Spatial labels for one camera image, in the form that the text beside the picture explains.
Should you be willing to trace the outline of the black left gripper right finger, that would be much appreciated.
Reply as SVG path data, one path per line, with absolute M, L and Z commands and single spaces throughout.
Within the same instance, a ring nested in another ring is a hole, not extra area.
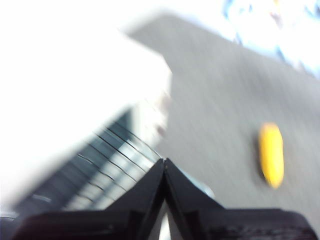
M 225 208 L 196 187 L 174 163 L 164 161 L 166 201 L 185 240 L 316 240 L 297 212 L 279 208 Z

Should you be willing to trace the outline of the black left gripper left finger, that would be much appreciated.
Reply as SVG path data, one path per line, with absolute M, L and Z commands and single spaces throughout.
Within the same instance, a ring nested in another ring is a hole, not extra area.
M 48 212 L 27 218 L 15 240 L 146 240 L 164 201 L 165 163 L 152 168 L 104 210 Z

